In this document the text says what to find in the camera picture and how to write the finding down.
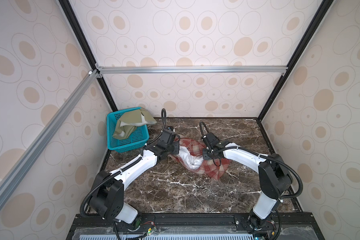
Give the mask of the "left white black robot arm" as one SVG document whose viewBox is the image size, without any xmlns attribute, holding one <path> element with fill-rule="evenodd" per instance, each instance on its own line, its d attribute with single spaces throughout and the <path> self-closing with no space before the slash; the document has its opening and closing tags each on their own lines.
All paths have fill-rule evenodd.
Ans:
<svg viewBox="0 0 360 240">
<path fill-rule="evenodd" d="M 165 109 L 162 109 L 161 119 L 163 127 L 160 134 L 149 144 L 144 145 L 137 157 L 117 170 L 109 173 L 101 171 L 97 174 L 91 190 L 81 203 L 81 217 L 92 217 L 85 211 L 85 207 L 89 206 L 107 222 L 124 222 L 133 230 L 139 227 L 141 214 L 124 202 L 125 190 L 145 171 L 156 166 L 168 155 L 177 155 L 180 151 L 180 137 L 166 127 Z"/>
</svg>

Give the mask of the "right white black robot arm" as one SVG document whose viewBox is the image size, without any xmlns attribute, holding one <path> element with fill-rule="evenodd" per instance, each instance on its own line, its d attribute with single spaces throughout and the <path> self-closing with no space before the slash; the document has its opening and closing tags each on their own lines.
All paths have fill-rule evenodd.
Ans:
<svg viewBox="0 0 360 240">
<path fill-rule="evenodd" d="M 271 155 L 250 151 L 235 143 L 220 140 L 209 131 L 204 122 L 199 123 L 204 160 L 227 159 L 242 164 L 259 176 L 261 193 L 250 211 L 252 225 L 261 225 L 277 210 L 284 199 L 296 198 L 304 189 L 302 178 L 276 153 Z"/>
</svg>

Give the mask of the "red plaid skirt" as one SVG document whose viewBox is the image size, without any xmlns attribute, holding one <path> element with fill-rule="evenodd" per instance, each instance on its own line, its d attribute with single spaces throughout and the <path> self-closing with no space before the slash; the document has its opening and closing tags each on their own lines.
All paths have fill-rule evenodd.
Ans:
<svg viewBox="0 0 360 240">
<path fill-rule="evenodd" d="M 212 179 L 219 180 L 227 171 L 231 160 L 222 158 L 215 160 L 204 160 L 203 149 L 206 146 L 196 140 L 180 139 L 180 149 L 177 155 L 169 157 L 183 165 L 192 173 L 207 175 Z"/>
</svg>

